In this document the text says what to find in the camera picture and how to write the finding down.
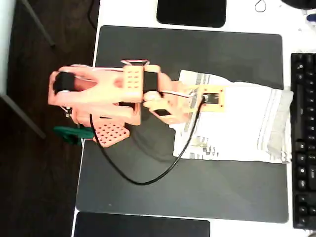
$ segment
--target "white desk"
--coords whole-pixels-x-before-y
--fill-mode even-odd
[[[265,0],[267,9],[263,13],[255,11],[257,0],[227,0],[226,23],[222,28],[205,28],[161,24],[156,19],[158,0],[101,0],[97,50],[100,27],[102,25],[191,29],[204,31],[248,32],[279,34],[283,39],[284,87],[290,87],[290,55],[293,52],[316,51],[316,32],[305,23],[303,11],[291,8],[280,0]],[[292,227],[292,178],[291,166],[287,172],[289,221],[285,224],[258,223],[246,221],[209,219],[212,237],[307,237],[309,231]]]

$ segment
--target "gray chair leg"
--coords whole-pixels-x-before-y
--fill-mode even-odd
[[[48,41],[49,45],[51,47],[54,47],[55,46],[55,42],[52,40],[52,38],[50,37],[50,35],[46,31],[45,27],[43,26],[43,24],[40,22],[38,16],[35,14],[32,6],[28,2],[28,0],[21,0],[21,2],[26,7],[26,9],[29,12],[29,14],[31,15],[31,17],[34,19],[35,24],[38,26],[39,30],[42,32],[42,34],[44,35],[44,37]]]
[[[46,135],[43,131],[21,110],[21,108],[7,95],[2,95],[1,98],[20,116],[24,122],[33,129],[41,138],[45,138]]]

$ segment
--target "black mouse pad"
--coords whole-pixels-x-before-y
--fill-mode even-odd
[[[210,222],[79,212],[74,237],[209,237]]]
[[[103,26],[97,47],[97,67],[121,67],[123,58],[147,58],[174,80],[181,70],[191,70],[283,88],[278,35]],[[157,177],[175,159],[174,130],[146,108],[142,118],[140,126],[131,126],[130,138],[106,149],[139,182]],[[97,145],[86,141],[76,207],[88,212],[286,222],[286,165],[181,159],[159,182],[138,187],[123,180]]]
[[[226,20],[226,0],[158,0],[160,23],[202,27],[222,27]]]

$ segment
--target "dark wooden floor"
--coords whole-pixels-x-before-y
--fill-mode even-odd
[[[91,0],[29,0],[53,39],[52,49],[17,1],[8,72],[8,94],[47,134],[40,139],[0,102],[0,236],[69,237],[81,148],[52,129],[72,125],[47,105],[50,73],[73,63],[92,64],[95,30],[87,20]],[[92,19],[96,22],[99,1]]]

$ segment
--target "white towel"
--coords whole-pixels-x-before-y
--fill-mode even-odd
[[[292,91],[273,89],[246,82],[181,71],[180,81],[187,85],[225,85],[225,112],[202,112],[192,141],[182,158],[264,161],[291,161],[289,107]],[[173,124],[176,130],[174,156],[184,147],[195,114],[187,123]]]

